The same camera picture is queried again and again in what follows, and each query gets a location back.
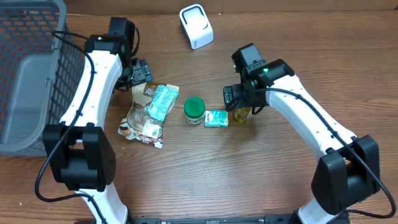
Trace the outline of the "yellow dish soap bottle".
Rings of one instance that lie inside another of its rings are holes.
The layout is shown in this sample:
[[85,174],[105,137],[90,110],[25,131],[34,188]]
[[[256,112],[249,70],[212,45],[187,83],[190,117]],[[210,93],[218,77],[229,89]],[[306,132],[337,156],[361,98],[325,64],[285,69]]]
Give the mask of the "yellow dish soap bottle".
[[235,108],[233,111],[234,122],[244,124],[251,111],[252,111],[251,107]]

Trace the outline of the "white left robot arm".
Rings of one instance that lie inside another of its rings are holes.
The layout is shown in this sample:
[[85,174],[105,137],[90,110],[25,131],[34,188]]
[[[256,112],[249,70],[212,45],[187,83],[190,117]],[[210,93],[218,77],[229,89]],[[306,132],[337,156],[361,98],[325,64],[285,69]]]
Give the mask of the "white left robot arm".
[[47,159],[42,167],[50,167],[55,181],[72,194],[41,195],[41,170],[36,196],[44,202],[81,197],[95,217],[93,223],[132,223],[113,183],[116,155],[103,128],[114,90],[153,81],[147,61],[135,56],[139,42],[139,29],[125,17],[112,17],[107,33],[86,38],[84,48],[78,49],[85,55],[85,65],[72,102],[60,122],[43,131]]

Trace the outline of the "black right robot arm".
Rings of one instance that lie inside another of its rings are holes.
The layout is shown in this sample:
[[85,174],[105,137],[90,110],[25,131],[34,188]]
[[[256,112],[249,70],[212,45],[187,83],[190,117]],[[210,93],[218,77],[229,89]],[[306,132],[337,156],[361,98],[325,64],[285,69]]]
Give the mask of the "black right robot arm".
[[379,192],[379,146],[335,121],[305,90],[282,59],[264,60],[254,44],[231,56],[241,82],[223,89],[226,110],[276,109],[317,160],[313,198],[292,215],[266,215],[266,223],[349,223],[348,209]]

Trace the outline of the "teal wet wipes pack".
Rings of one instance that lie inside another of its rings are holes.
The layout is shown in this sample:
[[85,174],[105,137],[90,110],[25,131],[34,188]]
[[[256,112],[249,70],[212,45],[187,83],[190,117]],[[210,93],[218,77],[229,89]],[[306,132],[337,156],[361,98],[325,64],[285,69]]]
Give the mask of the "teal wet wipes pack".
[[178,96],[177,90],[159,85],[155,90],[152,102],[147,107],[149,116],[158,121],[164,121]]

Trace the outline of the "brown nut snack bag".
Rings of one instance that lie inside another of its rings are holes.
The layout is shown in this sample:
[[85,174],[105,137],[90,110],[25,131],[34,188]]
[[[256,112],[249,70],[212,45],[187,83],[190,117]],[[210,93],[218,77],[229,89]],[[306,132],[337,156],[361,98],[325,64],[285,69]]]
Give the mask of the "brown nut snack bag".
[[132,106],[121,121],[118,133],[128,140],[137,140],[156,148],[163,146],[163,121],[150,117],[150,105],[159,83],[142,83],[131,88]]

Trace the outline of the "small teal tissue pack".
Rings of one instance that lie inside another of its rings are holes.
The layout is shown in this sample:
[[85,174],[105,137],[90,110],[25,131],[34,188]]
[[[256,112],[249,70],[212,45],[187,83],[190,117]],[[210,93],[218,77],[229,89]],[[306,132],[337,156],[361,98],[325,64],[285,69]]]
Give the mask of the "small teal tissue pack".
[[229,125],[228,112],[225,110],[205,111],[205,127],[227,128]]

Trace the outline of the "green lid white jar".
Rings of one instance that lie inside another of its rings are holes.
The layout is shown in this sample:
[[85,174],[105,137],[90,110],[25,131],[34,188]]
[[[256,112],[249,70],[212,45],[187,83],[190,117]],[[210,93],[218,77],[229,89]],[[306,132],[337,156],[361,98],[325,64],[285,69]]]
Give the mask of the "green lid white jar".
[[188,123],[198,125],[205,119],[205,103],[197,97],[188,98],[184,103],[184,114]]

